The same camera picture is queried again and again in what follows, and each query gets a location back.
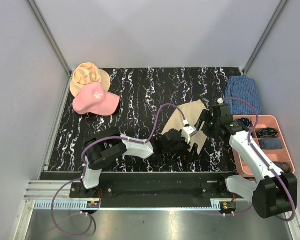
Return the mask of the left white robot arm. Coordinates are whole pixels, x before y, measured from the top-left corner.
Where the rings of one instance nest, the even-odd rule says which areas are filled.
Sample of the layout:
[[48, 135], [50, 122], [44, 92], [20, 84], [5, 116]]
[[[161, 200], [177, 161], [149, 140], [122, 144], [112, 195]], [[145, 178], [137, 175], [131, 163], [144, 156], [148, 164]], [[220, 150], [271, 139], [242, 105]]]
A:
[[152, 136], [150, 140], [128, 137], [121, 134], [117, 127], [98, 133], [85, 143], [81, 153], [84, 169], [80, 192], [87, 198], [93, 198], [98, 193], [102, 170], [122, 156], [148, 159], [188, 150], [193, 155], [197, 146], [190, 146], [191, 137], [197, 133], [197, 129], [190, 124], [186, 124], [181, 130], [171, 129], [164, 134]]

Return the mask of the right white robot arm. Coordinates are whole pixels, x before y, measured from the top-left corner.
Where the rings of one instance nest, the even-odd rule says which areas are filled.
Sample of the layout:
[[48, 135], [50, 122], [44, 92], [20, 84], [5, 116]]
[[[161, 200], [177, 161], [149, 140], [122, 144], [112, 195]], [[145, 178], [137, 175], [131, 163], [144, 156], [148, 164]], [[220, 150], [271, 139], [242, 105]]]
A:
[[255, 181], [241, 175], [232, 175], [217, 185], [218, 195], [229, 198], [236, 194], [250, 202], [263, 219], [291, 213], [285, 222], [296, 217], [298, 180], [293, 173], [285, 173], [261, 150], [252, 138], [252, 129], [235, 121], [227, 103], [214, 105], [212, 111], [204, 109], [195, 128], [206, 136], [222, 137], [235, 150], [253, 172]]

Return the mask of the beige cloth napkin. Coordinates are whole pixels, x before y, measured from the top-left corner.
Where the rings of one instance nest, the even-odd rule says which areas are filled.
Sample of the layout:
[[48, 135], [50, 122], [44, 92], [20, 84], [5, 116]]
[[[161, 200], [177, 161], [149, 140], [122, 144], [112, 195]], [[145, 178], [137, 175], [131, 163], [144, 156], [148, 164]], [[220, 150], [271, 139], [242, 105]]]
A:
[[[178, 106], [181, 111], [183, 112], [186, 120], [192, 126], [194, 126], [203, 110], [206, 110], [205, 104], [201, 100], [188, 102]], [[171, 129], [181, 130], [183, 128], [183, 117], [178, 110], [175, 110], [172, 116], [169, 118], [168, 122], [166, 123], [165, 127], [163, 128], [161, 134], [165, 134]], [[190, 146], [191, 148], [194, 144], [198, 145], [197, 154], [200, 155], [202, 148], [207, 140], [207, 136], [201, 131], [203, 125], [198, 130], [198, 133], [191, 137], [190, 139]]]

